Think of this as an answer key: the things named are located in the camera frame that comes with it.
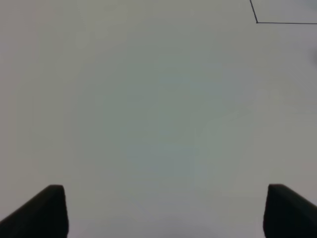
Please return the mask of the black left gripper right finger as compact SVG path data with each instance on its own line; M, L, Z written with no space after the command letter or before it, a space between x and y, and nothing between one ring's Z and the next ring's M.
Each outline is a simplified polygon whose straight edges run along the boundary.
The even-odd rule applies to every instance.
M270 184L263 231L266 238L315 238L317 206L283 184Z

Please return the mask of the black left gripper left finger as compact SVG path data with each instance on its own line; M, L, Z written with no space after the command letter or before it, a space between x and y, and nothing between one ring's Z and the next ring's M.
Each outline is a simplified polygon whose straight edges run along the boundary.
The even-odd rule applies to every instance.
M66 238L69 219L63 185L44 188L0 221L2 238Z

